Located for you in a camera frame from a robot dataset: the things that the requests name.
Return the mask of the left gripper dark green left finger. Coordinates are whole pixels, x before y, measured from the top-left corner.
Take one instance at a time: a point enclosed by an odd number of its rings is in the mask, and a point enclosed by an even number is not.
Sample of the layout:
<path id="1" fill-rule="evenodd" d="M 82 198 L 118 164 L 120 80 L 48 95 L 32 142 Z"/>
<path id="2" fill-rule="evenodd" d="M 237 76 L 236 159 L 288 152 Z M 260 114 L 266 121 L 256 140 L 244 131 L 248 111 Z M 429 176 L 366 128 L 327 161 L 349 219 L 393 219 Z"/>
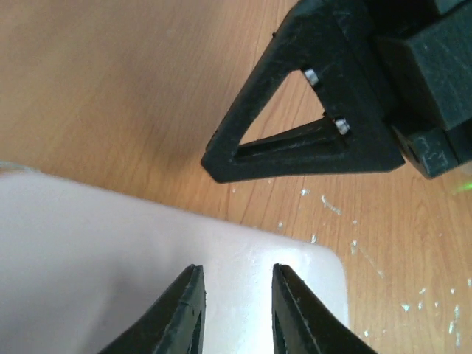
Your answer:
<path id="1" fill-rule="evenodd" d="M 205 315 L 204 268 L 192 264 L 134 324 L 100 352 L 202 353 Z"/>

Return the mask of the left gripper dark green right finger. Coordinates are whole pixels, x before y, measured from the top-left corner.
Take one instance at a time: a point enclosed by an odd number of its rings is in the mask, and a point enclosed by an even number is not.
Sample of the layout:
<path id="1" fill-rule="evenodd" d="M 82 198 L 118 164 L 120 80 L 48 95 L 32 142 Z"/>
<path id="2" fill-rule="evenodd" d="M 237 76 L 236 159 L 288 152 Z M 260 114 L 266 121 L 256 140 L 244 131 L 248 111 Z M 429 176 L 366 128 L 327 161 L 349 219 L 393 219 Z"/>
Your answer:
<path id="1" fill-rule="evenodd" d="M 272 331 L 275 353 L 371 353 L 288 265 L 272 275 Z"/>

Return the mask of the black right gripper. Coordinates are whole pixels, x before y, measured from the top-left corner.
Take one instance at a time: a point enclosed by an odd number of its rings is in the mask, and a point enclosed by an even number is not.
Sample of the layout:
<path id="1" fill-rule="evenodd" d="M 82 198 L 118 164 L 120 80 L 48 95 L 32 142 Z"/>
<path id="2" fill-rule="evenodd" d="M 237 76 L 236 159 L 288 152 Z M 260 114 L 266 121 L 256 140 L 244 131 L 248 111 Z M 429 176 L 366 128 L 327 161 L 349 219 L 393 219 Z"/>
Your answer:
<path id="1" fill-rule="evenodd" d="M 228 183 L 402 166 L 385 122 L 396 99 L 368 42 L 374 24 L 400 103 L 390 125 L 405 156 L 426 178 L 470 163 L 470 1 L 299 1 L 210 139 L 205 171 Z M 242 143 L 292 72 L 319 98 L 322 118 Z"/>

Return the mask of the pink glasses case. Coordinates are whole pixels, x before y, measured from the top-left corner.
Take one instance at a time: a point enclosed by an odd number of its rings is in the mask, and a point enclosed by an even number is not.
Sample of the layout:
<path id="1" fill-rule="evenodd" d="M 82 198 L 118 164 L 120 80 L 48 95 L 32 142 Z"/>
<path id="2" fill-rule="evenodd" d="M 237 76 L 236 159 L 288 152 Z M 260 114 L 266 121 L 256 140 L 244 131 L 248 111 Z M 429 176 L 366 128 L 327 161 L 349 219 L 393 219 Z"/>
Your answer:
<path id="1" fill-rule="evenodd" d="M 189 265 L 202 266 L 205 353 L 271 353 L 274 264 L 344 325 L 328 248 L 40 173 L 1 175 L 1 351 L 97 353 Z"/>

